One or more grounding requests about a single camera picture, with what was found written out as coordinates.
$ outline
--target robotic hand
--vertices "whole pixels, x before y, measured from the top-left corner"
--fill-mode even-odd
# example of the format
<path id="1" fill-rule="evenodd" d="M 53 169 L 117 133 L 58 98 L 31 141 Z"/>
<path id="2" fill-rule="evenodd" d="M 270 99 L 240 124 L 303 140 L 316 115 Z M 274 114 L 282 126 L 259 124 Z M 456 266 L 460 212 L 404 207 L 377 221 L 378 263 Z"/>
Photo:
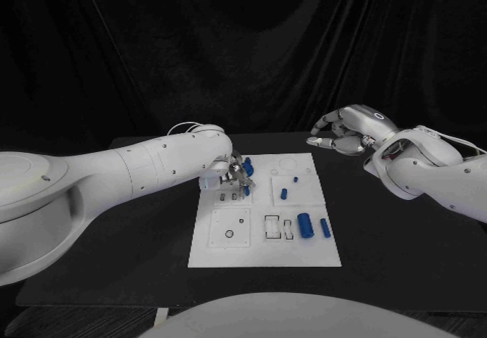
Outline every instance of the robotic hand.
<path id="1" fill-rule="evenodd" d="M 201 189 L 238 180 L 243 197 L 256 186 L 217 125 L 80 156 L 0 153 L 0 285 L 57 261 L 113 206 L 197 177 Z"/>
<path id="2" fill-rule="evenodd" d="M 335 149 L 345 155 L 377 151 L 364 168 L 403 199 L 429 194 L 452 211 L 487 223 L 487 152 L 473 143 L 419 125 L 401 130 L 375 109 L 352 105 L 338 109 L 318 121 L 312 134 L 332 124 L 338 139 L 310 137 L 308 143 Z M 485 154 L 463 158 L 442 139 L 469 145 Z"/>

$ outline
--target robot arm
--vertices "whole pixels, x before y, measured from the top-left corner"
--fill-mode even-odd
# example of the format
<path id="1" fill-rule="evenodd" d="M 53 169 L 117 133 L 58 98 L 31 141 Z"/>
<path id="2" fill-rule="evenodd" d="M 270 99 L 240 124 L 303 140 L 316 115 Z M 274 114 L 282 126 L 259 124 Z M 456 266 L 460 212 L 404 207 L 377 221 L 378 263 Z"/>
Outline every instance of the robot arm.
<path id="1" fill-rule="evenodd" d="M 217 125 L 80 156 L 0 153 L 0 285 L 57 261 L 112 207 L 197 177 L 202 189 L 223 177 L 256 186 Z"/>
<path id="2" fill-rule="evenodd" d="M 377 152 L 365 160 L 365 170 L 400 198 L 411 200 L 429 194 L 449 210 L 487 223 L 487 155 L 463 158 L 442 136 L 463 140 L 424 126 L 400 130 L 368 106 L 348 106 L 328 114 L 315 125 L 313 135 L 329 122 L 341 127 L 335 128 L 339 138 L 312 137 L 309 144 L 346 155 L 361 155 L 372 147 Z M 462 143 L 478 148 L 470 142 Z"/>

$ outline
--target table surface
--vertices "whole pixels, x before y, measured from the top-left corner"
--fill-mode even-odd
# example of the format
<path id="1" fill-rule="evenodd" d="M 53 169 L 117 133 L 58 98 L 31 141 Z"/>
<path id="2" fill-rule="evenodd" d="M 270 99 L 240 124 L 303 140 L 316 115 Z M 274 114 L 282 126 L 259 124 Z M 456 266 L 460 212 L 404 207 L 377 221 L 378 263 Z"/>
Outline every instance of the table surface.
<path id="1" fill-rule="evenodd" d="M 299 292 L 391 310 L 487 312 L 487 234 L 473 219 L 426 195 L 397 197 L 362 168 L 368 154 L 309 146 L 308 132 L 230 136 L 243 154 L 313 153 L 344 266 L 189 268 L 192 180 L 102 214 L 27 281 L 18 305 L 188 308 L 237 294 Z M 112 148 L 152 138 L 120 138 Z"/>

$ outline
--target small blue piece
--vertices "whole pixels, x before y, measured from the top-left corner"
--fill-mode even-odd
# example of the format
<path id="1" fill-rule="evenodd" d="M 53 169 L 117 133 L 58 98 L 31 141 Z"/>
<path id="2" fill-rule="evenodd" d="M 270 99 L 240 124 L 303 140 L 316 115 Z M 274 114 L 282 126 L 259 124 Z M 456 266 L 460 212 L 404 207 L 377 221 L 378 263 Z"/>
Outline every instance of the small blue piece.
<path id="1" fill-rule="evenodd" d="M 331 235 L 331 230 L 328 228 L 328 220 L 325 218 L 321 219 L 321 222 L 322 222 L 322 227 L 323 227 L 323 232 L 325 232 L 325 237 L 326 238 L 331 238 L 332 235 Z"/>
<path id="2" fill-rule="evenodd" d="M 251 158 L 246 157 L 246 161 L 243 162 L 243 168 L 246 169 L 247 176 L 251 177 L 254 173 L 254 167 L 251 164 Z"/>
<path id="3" fill-rule="evenodd" d="M 313 226 L 312 226 L 312 220 L 310 215 L 308 213 L 302 213 L 298 216 L 298 222 L 300 224 L 300 232 L 303 238 L 310 238 L 315 236 Z"/>

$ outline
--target white board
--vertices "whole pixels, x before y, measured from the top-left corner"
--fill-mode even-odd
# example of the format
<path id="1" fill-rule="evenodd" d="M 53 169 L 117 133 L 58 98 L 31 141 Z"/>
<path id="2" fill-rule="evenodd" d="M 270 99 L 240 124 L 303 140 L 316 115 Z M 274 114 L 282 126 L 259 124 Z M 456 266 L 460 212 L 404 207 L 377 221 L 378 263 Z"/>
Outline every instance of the white board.
<path id="1" fill-rule="evenodd" d="M 246 155 L 257 187 L 236 199 L 238 183 L 202 191 L 189 268 L 339 267 L 338 245 L 313 156 Z M 287 199 L 282 199 L 283 188 Z M 303 238 L 298 215 L 309 213 L 315 236 Z M 325 237 L 321 219 L 332 237 Z"/>

